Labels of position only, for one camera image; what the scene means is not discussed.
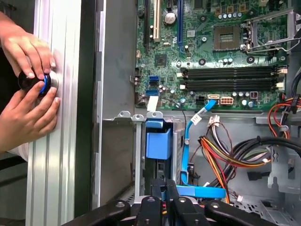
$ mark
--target blue ring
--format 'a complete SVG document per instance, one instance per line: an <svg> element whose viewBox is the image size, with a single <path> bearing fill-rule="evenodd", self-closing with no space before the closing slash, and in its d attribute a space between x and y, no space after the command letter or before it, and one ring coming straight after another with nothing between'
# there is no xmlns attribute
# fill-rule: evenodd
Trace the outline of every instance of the blue ring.
<svg viewBox="0 0 301 226"><path fill-rule="evenodd" d="M42 92L44 92L44 90L45 90L45 88L46 88L46 84L47 84L47 77L44 76L44 86L43 86L43 88L41 89L40 94L41 94Z"/></svg>

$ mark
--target cpu socket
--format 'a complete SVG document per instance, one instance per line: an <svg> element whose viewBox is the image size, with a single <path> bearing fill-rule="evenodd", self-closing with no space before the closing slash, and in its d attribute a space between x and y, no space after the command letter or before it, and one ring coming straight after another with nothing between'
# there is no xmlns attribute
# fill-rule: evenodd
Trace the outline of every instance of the cpu socket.
<svg viewBox="0 0 301 226"><path fill-rule="evenodd" d="M239 49L240 27L223 26L214 28L214 50L228 51Z"/></svg>

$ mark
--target motherboard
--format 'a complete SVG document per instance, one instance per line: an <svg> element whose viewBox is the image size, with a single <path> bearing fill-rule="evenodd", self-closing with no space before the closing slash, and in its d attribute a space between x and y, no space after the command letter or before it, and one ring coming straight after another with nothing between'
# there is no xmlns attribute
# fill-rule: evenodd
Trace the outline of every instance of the motherboard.
<svg viewBox="0 0 301 226"><path fill-rule="evenodd" d="M284 96L287 0L138 0L135 104L270 109Z"/></svg>

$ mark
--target cable tie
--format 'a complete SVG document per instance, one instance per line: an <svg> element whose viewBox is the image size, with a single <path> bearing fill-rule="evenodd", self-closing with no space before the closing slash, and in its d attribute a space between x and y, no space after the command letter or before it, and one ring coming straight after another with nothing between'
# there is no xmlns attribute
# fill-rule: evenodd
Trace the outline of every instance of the cable tie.
<svg viewBox="0 0 301 226"><path fill-rule="evenodd" d="M258 143L260 144L260 146L262 146L262 142L261 142L261 137L260 136L257 136L257 140L258 140Z"/></svg>
<svg viewBox="0 0 301 226"><path fill-rule="evenodd" d="M299 101L299 98L301 97L300 94L296 94L294 97L293 97L293 100L292 100L292 103L291 103L291 111L293 114L296 114L297 113L297 110L298 110L298 101Z"/></svg>

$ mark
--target black knob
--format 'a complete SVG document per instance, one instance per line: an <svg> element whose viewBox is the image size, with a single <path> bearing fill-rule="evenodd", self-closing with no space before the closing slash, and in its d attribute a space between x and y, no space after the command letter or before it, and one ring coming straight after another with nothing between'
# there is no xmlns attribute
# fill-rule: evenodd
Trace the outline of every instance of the black knob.
<svg viewBox="0 0 301 226"><path fill-rule="evenodd" d="M44 86L40 91L39 97L44 97L51 88L51 77L49 74L44 74L44 79L42 80L39 79L36 74L33 79L28 78L24 72L21 72L18 77L19 87L25 92L28 92L39 81L44 82Z"/></svg>

